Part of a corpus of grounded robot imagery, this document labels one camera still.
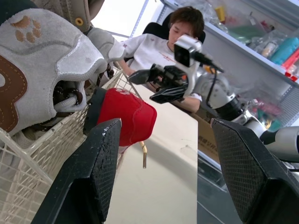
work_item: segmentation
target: cardboard box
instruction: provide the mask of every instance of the cardboard box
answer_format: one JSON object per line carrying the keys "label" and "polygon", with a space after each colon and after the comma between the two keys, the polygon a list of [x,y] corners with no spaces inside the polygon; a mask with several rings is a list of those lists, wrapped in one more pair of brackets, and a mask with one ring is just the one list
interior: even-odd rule
{"label": "cardboard box", "polygon": [[216,141],[210,124],[195,113],[191,116],[198,121],[198,150],[219,163]]}

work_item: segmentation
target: black cable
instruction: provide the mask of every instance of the black cable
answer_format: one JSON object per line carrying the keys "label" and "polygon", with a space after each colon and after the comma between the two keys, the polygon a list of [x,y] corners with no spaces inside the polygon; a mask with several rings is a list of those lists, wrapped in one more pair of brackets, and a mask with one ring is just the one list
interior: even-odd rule
{"label": "black cable", "polygon": [[207,95],[207,98],[206,98],[206,104],[207,104],[209,107],[211,107],[211,105],[209,104],[210,97],[211,97],[212,91],[213,91],[213,89],[214,89],[214,85],[215,85],[215,83],[216,83],[216,81],[217,81],[217,69],[214,68],[213,66],[211,66],[211,67],[210,67],[210,70],[211,70],[211,73],[214,74],[214,79],[213,79],[212,86],[211,86],[211,88],[210,88],[210,90],[209,90],[209,93],[208,93],[208,95]]}
{"label": "black cable", "polygon": [[218,66],[216,66],[213,63],[213,61],[211,59],[207,58],[204,54],[195,52],[193,56],[194,56],[194,60],[200,62],[200,64],[202,64],[202,65],[205,64],[205,65],[213,67],[215,70],[224,72],[224,70],[222,68],[219,68]]}

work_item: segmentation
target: person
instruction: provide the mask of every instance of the person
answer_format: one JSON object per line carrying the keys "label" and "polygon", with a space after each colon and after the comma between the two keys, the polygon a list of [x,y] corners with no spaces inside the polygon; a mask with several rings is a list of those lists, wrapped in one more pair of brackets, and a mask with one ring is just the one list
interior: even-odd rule
{"label": "person", "polygon": [[[143,34],[123,41],[123,47],[126,49],[125,58],[134,57],[134,59],[128,63],[121,60],[119,64],[128,76],[136,70],[150,69],[154,63],[162,66],[174,65],[174,43],[178,38],[189,35],[197,39],[203,29],[204,19],[199,10],[193,7],[179,8],[171,15],[168,40],[152,34]],[[157,86],[153,83],[147,83],[145,86],[156,92]],[[200,102],[201,96],[194,93],[182,101],[173,101],[172,104],[185,111],[196,112]]]}

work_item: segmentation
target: white wall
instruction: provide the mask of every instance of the white wall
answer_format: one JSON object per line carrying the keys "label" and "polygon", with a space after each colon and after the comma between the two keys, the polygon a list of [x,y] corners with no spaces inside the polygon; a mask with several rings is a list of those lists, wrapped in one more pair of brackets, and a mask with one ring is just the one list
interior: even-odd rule
{"label": "white wall", "polygon": [[[142,10],[145,0],[105,0],[99,14],[92,20],[95,27],[101,29],[130,36]],[[153,15],[158,7],[162,7],[162,3],[157,0],[149,0],[139,21],[139,25],[134,36],[141,35],[147,24],[152,21]],[[114,35],[118,41],[126,38]]]}

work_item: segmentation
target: plastic basket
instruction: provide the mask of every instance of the plastic basket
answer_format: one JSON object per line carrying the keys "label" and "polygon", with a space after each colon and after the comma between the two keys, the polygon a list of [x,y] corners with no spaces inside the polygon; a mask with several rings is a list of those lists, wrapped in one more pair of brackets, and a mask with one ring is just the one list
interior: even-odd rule
{"label": "plastic basket", "polygon": [[[138,95],[122,70],[102,88]],[[67,158],[84,142],[88,106],[63,119],[30,147],[22,149],[0,129],[0,224],[29,224]],[[117,171],[123,154],[118,157]]]}

